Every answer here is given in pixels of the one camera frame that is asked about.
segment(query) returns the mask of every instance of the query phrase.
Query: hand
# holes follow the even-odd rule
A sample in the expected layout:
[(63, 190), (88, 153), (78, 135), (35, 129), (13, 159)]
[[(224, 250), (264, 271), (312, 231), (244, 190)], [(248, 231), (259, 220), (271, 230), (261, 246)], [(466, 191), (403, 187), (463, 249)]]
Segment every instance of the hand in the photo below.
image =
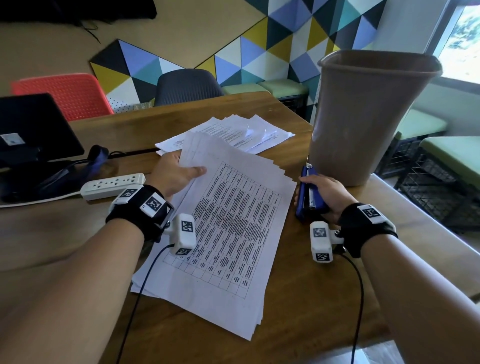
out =
[(180, 167), (180, 154), (181, 150), (176, 150), (162, 155), (146, 179), (146, 184), (154, 186), (166, 199), (170, 199), (187, 187), (192, 179), (203, 176), (207, 172), (206, 167)]
[[(330, 211), (322, 216), (329, 222), (336, 224), (343, 210), (351, 204), (358, 202), (347, 189), (336, 179), (327, 177), (322, 174), (316, 176), (300, 177), (300, 181), (304, 183), (313, 183), (317, 186), (320, 196), (330, 207)], [(299, 190), (295, 195), (294, 205), (297, 205)]]

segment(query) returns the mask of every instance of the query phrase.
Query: wooden table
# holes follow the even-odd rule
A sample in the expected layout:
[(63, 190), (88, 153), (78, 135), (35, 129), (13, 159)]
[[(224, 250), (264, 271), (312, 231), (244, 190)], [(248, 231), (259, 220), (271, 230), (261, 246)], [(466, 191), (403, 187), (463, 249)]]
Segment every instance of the wooden table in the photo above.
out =
[[(188, 130), (211, 116), (258, 114), (295, 137), (264, 151), (286, 175), (297, 178), (312, 127), (267, 93), (251, 93), (153, 108), (85, 121), (72, 127), (87, 149), (135, 151)], [(109, 161), (105, 175), (148, 173), (158, 161), (145, 153)], [(480, 295), (480, 255), (382, 180), (372, 175), (350, 190), (379, 208), (401, 240), (462, 292)], [(102, 225), (109, 202), (89, 205), (70, 198), (45, 205), (0, 210), (0, 315), (44, 287), (64, 259)], [(360, 342), (389, 337), (378, 302), (357, 259), (365, 285)], [(114, 362), (135, 295), (128, 294), (102, 358)], [(125, 363), (279, 363), (306, 361), (351, 345), (360, 301), (357, 276), (348, 262), (312, 261), (308, 228), (290, 210), (265, 293), (264, 316), (248, 342), (167, 301), (143, 297), (123, 353)]]

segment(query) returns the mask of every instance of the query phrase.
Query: trash can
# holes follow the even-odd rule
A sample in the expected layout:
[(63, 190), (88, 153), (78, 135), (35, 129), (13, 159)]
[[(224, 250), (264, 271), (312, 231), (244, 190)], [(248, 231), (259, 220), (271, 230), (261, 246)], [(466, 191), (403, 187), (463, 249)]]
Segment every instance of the trash can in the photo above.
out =
[(426, 54), (372, 50), (339, 50), (318, 65), (322, 81), (310, 163), (345, 186), (362, 185), (442, 65)]

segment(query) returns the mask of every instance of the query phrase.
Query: red chair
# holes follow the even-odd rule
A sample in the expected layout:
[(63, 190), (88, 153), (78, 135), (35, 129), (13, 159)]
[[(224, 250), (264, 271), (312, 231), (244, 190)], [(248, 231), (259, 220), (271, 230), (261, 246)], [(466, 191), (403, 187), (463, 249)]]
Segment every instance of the red chair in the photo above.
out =
[(113, 114), (98, 80), (88, 73), (24, 78), (12, 82), (12, 93), (51, 94), (67, 121)]

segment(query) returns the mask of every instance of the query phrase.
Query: gray chair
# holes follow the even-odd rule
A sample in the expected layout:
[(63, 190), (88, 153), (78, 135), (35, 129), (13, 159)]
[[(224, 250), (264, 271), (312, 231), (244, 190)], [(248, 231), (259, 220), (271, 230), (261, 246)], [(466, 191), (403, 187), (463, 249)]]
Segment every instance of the gray chair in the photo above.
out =
[(223, 96), (222, 88), (209, 71), (186, 68), (164, 73), (158, 78), (154, 106), (218, 96)]

